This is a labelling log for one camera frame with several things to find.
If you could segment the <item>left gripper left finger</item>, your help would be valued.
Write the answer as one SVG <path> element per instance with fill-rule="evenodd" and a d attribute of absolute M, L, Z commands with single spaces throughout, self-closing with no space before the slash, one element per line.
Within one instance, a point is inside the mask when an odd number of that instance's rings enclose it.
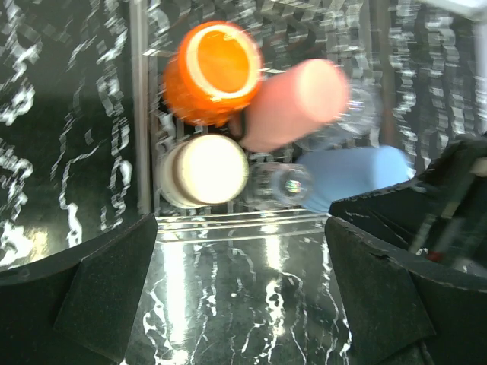
<path fill-rule="evenodd" d="M 158 224 L 146 215 L 1 273 L 3 364 L 124 360 Z"/>

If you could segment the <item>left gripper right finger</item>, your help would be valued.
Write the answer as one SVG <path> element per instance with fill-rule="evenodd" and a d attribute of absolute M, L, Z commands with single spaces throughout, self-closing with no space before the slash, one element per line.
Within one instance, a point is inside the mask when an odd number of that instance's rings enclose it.
<path fill-rule="evenodd" d="M 325 226 L 357 364 L 484 364 L 486 279 L 341 218 Z"/>

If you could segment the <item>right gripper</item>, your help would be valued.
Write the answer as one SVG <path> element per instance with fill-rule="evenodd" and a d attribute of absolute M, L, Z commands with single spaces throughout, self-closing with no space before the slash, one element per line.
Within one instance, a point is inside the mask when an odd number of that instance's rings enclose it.
<path fill-rule="evenodd" d="M 486 135 L 460 135 L 408 182 L 334 201 L 329 213 L 410 253 L 486 275 Z"/>

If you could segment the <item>blue plastic cup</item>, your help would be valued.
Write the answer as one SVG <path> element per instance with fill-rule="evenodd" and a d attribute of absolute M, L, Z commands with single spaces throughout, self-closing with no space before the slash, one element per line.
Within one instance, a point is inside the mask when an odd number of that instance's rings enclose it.
<path fill-rule="evenodd" d="M 403 183 L 412 177 L 406 154 L 387 145 L 307 152 L 297 163 L 307 169 L 313 183 L 301 207 L 314 213 L 328 212 L 336 200 Z"/>

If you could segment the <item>small clear plastic cup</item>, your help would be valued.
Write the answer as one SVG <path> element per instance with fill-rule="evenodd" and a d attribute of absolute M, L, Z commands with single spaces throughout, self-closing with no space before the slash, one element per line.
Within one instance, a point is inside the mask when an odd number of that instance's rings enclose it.
<path fill-rule="evenodd" d="M 306 167 L 297 163 L 256 163 L 250 167 L 244 198 L 249 208 L 279 210 L 301 205 L 313 188 Z"/>

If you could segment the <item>pink plastic cup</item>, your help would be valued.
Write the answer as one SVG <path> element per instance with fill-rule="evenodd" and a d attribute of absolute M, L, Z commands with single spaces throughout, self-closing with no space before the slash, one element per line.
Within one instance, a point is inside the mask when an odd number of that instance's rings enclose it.
<path fill-rule="evenodd" d="M 240 114 L 240 145 L 269 153 L 332 123 L 350 99 L 344 71 L 326 59 L 308 59 L 262 83 Z"/>

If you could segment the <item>metal cup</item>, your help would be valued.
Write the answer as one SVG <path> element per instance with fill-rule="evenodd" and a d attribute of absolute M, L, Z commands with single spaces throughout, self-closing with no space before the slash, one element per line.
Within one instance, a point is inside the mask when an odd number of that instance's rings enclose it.
<path fill-rule="evenodd" d="M 178 144 L 159 161 L 158 192 L 178 208 L 220 205 L 238 196 L 249 176 L 247 156 L 223 135 L 200 135 Z"/>

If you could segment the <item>orange cup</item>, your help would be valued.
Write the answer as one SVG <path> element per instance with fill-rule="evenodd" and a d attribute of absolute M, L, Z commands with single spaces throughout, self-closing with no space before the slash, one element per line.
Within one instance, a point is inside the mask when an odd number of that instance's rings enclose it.
<path fill-rule="evenodd" d="M 164 103 L 187 124 L 221 127 L 250 105 L 262 68 L 260 47 L 243 28 L 227 21 L 200 24 L 164 69 Z"/>

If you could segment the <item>clear faceted glass tumbler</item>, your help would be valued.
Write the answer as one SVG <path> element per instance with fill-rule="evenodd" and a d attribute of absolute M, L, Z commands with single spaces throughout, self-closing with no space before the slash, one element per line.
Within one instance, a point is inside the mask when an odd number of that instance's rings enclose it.
<path fill-rule="evenodd" d="M 349 82 L 350 99 L 345 112 L 329 125 L 297 140 L 303 151 L 321 151 L 342 146 L 368 135 L 379 125 L 380 101 L 377 88 L 370 82 L 352 79 Z"/>

